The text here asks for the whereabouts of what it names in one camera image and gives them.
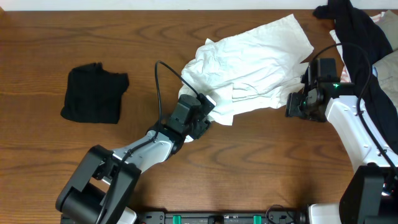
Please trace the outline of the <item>white shirt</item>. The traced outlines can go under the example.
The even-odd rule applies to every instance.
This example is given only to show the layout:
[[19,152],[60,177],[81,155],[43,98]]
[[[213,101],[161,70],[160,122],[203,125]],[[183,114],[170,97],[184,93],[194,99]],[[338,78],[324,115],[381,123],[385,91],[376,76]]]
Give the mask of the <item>white shirt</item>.
[[217,42],[207,39],[184,66],[179,94],[209,96],[216,103],[210,121],[231,126],[237,114],[285,106],[289,93],[303,88],[304,60],[312,52],[292,14]]

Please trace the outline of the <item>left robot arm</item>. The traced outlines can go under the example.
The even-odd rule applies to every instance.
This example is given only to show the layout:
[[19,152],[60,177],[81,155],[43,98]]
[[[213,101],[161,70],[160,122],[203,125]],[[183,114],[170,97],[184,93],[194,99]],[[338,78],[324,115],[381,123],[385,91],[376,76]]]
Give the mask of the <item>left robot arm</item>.
[[93,146],[64,186],[55,208],[75,223],[135,223],[128,207],[141,174],[176,154],[185,141],[200,138],[208,119],[192,120],[182,133],[156,122],[146,135],[113,151]]

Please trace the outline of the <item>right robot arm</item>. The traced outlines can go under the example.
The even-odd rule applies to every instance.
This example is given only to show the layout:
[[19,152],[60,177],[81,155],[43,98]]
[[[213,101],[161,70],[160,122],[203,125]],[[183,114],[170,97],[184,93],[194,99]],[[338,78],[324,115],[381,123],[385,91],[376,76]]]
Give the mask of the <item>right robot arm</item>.
[[319,83],[288,95],[285,115],[331,123],[354,171],[338,203],[308,207],[307,223],[397,223],[397,154],[353,90],[352,83]]

